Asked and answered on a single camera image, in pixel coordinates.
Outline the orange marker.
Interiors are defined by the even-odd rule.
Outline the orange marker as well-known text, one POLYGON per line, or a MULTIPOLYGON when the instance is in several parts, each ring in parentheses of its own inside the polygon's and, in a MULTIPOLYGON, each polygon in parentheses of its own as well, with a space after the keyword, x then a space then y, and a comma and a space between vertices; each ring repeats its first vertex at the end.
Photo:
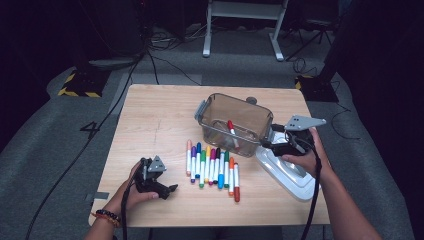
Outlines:
POLYGON ((234 158, 230 157, 229 161, 229 187, 228 187, 229 196, 234 196, 234 158))

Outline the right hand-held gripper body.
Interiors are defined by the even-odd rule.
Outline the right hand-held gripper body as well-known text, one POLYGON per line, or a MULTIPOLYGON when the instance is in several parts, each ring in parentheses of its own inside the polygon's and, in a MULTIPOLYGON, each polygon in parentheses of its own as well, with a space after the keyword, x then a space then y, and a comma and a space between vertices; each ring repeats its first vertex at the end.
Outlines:
POLYGON ((281 132, 284 142, 276 143, 280 145, 280 153, 275 155, 305 155, 314 148, 314 140, 309 129, 326 123, 325 119, 293 115, 284 125, 285 131, 281 132))

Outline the dark red marker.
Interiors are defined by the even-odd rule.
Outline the dark red marker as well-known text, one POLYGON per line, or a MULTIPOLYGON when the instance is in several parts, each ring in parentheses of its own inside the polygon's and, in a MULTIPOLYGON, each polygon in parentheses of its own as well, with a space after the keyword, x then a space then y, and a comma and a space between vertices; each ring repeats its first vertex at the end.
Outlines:
POLYGON ((234 201, 239 203, 240 202, 240 181, 239 181, 239 164, 234 164, 234 201))

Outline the person's right hand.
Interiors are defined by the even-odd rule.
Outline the person's right hand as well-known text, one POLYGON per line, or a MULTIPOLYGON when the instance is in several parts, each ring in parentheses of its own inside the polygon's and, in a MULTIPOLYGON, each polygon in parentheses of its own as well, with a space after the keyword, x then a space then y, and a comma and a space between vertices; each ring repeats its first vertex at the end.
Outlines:
POLYGON ((334 175, 331 164, 329 162, 328 156, 324 150, 321 139, 318 135, 318 132, 315 128, 309 129, 310 133, 313 136, 314 144, 315 144, 315 152, 310 151, 303 156, 294 156, 294 155, 283 155, 282 159, 284 161, 293 163, 295 165, 301 166, 306 172, 308 172, 311 176, 317 176, 317 159, 320 159, 321 162, 321 171, 320 171, 320 179, 327 179, 330 175, 334 175))

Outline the black marker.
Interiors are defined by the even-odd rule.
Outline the black marker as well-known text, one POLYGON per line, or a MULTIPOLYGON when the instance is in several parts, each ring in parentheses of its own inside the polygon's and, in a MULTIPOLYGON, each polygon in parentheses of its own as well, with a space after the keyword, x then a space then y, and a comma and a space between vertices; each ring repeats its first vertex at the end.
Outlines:
POLYGON ((221 149, 220 148, 216 148, 215 151, 215 164, 214 164, 214 173, 213 173, 213 184, 217 184, 218 183, 218 175, 219 175, 219 166, 220 166, 220 153, 221 153, 221 149))

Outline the grey tape strip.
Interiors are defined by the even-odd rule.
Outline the grey tape strip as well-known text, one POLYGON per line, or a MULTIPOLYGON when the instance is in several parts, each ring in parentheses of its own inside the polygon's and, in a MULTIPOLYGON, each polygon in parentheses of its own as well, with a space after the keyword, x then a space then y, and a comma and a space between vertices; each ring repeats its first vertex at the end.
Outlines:
POLYGON ((93 201, 95 199, 107 200, 108 196, 109 196, 109 193, 107 193, 107 192, 88 193, 85 196, 85 201, 93 201))

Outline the white metal desk frame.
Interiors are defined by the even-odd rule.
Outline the white metal desk frame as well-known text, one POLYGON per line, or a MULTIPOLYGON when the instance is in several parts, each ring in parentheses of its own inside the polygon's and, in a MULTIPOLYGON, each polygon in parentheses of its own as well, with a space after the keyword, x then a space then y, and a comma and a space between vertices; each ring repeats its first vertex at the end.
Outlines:
POLYGON ((224 2, 219 0, 208 0, 206 12, 206 35, 202 55, 207 58, 211 55, 212 40, 212 18, 245 18, 259 20, 274 20, 276 25, 274 31, 269 34, 274 55, 277 61, 283 61, 284 55, 278 43, 278 36, 285 17, 289 0, 282 0, 278 4, 224 2))

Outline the yellow marker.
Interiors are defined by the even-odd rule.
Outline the yellow marker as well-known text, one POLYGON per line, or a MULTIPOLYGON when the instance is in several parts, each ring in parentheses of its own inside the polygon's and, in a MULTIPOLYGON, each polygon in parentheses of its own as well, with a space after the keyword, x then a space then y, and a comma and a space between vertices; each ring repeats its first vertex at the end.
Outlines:
POLYGON ((211 155, 211 147, 207 146, 205 150, 205 178, 204 178, 205 184, 209 184, 210 155, 211 155))

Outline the magenta marker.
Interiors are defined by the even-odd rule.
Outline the magenta marker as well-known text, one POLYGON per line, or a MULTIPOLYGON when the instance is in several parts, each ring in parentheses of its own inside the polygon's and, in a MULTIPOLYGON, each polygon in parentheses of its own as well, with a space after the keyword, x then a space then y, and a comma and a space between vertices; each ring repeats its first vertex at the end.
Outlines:
POLYGON ((208 181, 210 186, 214 184, 215 157, 216 157, 216 150, 211 149, 210 166, 209 166, 209 181, 208 181))

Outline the light green marker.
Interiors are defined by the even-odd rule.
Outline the light green marker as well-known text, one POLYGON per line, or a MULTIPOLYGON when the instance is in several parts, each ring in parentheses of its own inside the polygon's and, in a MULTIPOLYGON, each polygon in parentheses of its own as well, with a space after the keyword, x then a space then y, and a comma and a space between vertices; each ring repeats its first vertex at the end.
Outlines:
POLYGON ((199 176, 199 188, 204 188, 205 180, 205 164, 206 164, 206 151, 202 150, 200 155, 200 176, 199 176))

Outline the bright red marker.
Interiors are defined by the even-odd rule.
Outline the bright red marker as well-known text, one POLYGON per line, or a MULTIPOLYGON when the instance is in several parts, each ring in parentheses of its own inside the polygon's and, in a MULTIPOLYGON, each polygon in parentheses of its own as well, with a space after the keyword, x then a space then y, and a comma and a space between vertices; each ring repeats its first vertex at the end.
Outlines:
POLYGON ((227 121, 227 127, 228 127, 228 130, 230 131, 230 133, 234 136, 233 137, 234 148, 236 150, 239 150, 240 145, 238 143, 238 139, 235 137, 236 136, 236 133, 235 133, 234 125, 233 125, 233 123, 232 123, 231 120, 228 120, 227 121))

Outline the clear grey storage box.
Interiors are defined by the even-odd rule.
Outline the clear grey storage box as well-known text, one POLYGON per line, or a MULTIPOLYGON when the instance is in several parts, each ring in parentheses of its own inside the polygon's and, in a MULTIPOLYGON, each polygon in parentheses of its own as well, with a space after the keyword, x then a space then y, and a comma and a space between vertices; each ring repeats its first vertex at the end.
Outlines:
POLYGON ((195 113, 205 142, 243 157, 253 156, 261 141, 268 139, 273 118, 268 108, 222 93, 211 94, 195 113), (239 150, 234 148, 228 120, 234 125, 239 150))

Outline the black stand pole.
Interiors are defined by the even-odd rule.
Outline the black stand pole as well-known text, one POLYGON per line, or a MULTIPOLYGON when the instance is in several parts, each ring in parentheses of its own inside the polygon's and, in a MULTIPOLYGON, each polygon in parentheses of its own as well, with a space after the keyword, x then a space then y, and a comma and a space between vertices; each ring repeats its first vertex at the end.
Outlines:
POLYGON ((139 53, 144 55, 148 49, 153 35, 153 12, 152 0, 131 0, 135 10, 137 29, 139 31, 139 38, 141 39, 141 49, 139 53))

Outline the purple marker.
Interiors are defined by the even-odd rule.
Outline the purple marker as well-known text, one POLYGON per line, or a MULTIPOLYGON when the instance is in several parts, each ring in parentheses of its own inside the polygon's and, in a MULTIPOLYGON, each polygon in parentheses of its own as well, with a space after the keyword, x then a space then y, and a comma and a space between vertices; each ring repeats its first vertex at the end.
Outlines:
POLYGON ((191 147, 191 173, 190 181, 192 184, 196 181, 196 160, 197 160, 197 149, 195 146, 191 147))

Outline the flat grey stand base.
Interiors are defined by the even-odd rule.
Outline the flat grey stand base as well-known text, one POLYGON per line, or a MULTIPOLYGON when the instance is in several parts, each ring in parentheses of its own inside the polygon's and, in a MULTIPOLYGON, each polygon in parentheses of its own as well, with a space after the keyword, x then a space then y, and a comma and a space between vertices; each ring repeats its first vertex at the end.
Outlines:
POLYGON ((123 68, 130 67, 137 62, 136 58, 112 58, 112 59, 100 59, 91 60, 89 62, 90 70, 98 71, 114 71, 123 68))

